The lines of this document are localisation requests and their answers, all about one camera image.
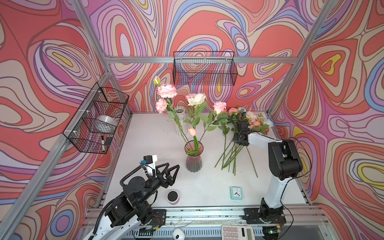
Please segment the pink grey glass vase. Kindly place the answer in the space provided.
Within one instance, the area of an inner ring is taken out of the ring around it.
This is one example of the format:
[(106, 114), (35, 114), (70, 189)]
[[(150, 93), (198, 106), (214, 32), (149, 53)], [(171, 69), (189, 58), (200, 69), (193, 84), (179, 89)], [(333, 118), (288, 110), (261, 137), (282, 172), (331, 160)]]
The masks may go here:
[(186, 168), (188, 171), (192, 173), (196, 173), (201, 170), (203, 166), (201, 154), (203, 153), (203, 151), (204, 151), (204, 146), (201, 142), (199, 142), (199, 153), (197, 156), (191, 156), (186, 154), (187, 155)]

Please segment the light pink rose stem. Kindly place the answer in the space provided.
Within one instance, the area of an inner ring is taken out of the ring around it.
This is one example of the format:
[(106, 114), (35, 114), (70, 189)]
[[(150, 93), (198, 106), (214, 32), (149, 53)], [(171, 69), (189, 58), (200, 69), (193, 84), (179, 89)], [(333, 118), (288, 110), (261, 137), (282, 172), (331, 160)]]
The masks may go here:
[(204, 131), (202, 136), (200, 137), (200, 141), (203, 139), (206, 132), (211, 132), (215, 129), (219, 129), (222, 131), (223, 136), (226, 138), (229, 127), (228, 127), (228, 118), (229, 114), (227, 111), (227, 103), (225, 102), (216, 102), (213, 105), (214, 110), (209, 112), (207, 121), (203, 121), (204, 123)]

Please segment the peach tulip bud stem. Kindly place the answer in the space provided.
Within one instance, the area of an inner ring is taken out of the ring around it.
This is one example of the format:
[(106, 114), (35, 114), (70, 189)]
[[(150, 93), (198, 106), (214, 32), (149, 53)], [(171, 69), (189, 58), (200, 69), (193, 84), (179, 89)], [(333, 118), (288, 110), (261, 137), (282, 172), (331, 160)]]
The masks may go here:
[(193, 138), (193, 140), (189, 141), (186, 144), (186, 154), (191, 156), (197, 156), (199, 153), (199, 141), (197, 139), (197, 131), (194, 128), (189, 128), (188, 133)]

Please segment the cream white rose stem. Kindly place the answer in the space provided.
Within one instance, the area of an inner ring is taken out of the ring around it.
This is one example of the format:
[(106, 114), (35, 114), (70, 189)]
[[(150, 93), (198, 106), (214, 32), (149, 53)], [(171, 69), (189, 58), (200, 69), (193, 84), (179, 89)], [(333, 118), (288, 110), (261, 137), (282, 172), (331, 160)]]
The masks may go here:
[(190, 119), (185, 120), (185, 122), (190, 124), (191, 128), (194, 128), (195, 130), (197, 125), (200, 123), (202, 112), (207, 107), (206, 98), (207, 96), (204, 93), (189, 94), (186, 96), (188, 106), (190, 107), (187, 109), (187, 113)]

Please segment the pink carnation spray stem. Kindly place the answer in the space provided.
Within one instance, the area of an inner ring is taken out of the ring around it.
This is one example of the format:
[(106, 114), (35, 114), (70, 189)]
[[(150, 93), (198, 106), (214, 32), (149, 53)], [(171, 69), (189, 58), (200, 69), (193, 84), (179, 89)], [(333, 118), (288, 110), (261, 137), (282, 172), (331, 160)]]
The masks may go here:
[(153, 83), (157, 87), (156, 93), (160, 97), (156, 102), (156, 111), (159, 114), (167, 114), (170, 120), (176, 124), (177, 133), (182, 137), (185, 143), (187, 143), (188, 139), (182, 127), (183, 122), (173, 104), (173, 100), (177, 96), (176, 87), (172, 84), (162, 84), (161, 79), (158, 76), (154, 77)]

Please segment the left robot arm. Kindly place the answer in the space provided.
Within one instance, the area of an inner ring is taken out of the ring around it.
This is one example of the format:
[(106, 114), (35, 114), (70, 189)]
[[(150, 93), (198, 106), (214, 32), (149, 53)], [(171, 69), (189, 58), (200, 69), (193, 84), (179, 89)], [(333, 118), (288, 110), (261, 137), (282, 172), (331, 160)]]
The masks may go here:
[(148, 199), (158, 194), (159, 188), (172, 186), (180, 166), (169, 167), (169, 163), (152, 169), (148, 179), (132, 176), (146, 165), (140, 164), (120, 180), (123, 191), (102, 208), (94, 228), (84, 240), (120, 240), (140, 225), (150, 226), (154, 231), (166, 223), (166, 210), (154, 210)]

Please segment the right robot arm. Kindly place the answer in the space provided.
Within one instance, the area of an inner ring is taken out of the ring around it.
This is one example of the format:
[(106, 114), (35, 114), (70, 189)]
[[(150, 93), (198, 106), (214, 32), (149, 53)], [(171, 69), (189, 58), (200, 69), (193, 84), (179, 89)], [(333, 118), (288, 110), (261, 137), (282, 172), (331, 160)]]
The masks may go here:
[(284, 223), (283, 199), (288, 184), (303, 170), (297, 147), (293, 140), (274, 139), (251, 130), (246, 121), (236, 124), (233, 142), (241, 146), (257, 146), (268, 152), (272, 178), (268, 191), (262, 198), (257, 216), (262, 223)]

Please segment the bunch of artificial flowers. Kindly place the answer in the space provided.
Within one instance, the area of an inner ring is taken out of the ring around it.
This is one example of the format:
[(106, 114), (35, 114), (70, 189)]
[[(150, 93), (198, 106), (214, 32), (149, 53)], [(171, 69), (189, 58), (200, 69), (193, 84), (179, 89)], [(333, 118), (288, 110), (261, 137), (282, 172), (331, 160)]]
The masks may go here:
[(217, 163), (221, 169), (237, 173), (237, 158), (243, 149), (249, 153), (248, 134), (259, 133), (267, 135), (272, 124), (262, 113), (255, 114), (243, 107), (229, 108), (218, 116), (219, 129), (224, 136), (224, 151)]

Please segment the white ribbed ceramic vase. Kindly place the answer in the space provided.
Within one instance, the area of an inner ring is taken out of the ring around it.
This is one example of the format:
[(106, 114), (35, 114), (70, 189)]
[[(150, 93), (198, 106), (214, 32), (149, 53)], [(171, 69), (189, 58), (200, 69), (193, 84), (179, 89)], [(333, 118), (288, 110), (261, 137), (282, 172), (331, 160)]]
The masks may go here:
[(188, 125), (184, 122), (187, 119), (187, 112), (183, 106), (176, 107), (176, 114), (178, 116), (180, 124), (176, 124), (176, 131), (179, 137), (182, 137), (183, 134), (188, 136)]

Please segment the white round device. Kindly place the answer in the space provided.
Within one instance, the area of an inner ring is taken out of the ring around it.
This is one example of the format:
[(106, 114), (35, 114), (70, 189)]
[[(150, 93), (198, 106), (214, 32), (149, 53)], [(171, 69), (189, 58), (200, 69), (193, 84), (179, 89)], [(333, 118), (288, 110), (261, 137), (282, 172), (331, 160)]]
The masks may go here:
[(172, 236), (174, 240), (185, 240), (186, 238), (184, 231), (180, 228), (174, 229)]

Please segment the mint green small clock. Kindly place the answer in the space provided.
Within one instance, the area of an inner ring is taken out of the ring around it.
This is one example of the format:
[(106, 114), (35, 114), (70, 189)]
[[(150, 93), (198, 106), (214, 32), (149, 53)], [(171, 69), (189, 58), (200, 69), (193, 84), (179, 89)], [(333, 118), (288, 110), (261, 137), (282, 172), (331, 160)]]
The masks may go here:
[(243, 191), (241, 187), (230, 187), (230, 197), (232, 200), (241, 201), (243, 199)]

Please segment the white pink calculator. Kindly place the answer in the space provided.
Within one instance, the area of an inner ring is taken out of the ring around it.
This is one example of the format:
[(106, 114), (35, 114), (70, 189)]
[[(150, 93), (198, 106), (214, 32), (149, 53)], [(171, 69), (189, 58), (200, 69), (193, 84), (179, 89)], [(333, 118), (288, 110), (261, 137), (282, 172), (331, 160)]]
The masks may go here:
[(223, 240), (255, 240), (252, 227), (249, 226), (222, 226)]

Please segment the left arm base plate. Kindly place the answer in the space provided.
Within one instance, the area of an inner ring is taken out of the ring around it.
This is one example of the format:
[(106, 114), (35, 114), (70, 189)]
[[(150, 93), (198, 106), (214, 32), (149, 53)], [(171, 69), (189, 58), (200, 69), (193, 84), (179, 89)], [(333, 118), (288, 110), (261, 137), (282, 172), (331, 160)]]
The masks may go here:
[(152, 228), (161, 227), (166, 223), (167, 210), (154, 209), (152, 212), (146, 213), (138, 218), (144, 226), (151, 226)]

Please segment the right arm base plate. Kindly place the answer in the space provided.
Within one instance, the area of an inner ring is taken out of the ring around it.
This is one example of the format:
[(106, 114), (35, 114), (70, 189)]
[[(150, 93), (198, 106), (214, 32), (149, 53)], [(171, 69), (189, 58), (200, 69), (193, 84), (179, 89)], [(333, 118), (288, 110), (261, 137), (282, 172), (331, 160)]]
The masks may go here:
[(282, 208), (264, 209), (264, 208), (245, 208), (242, 219), (247, 224), (277, 224), (284, 225), (287, 223)]

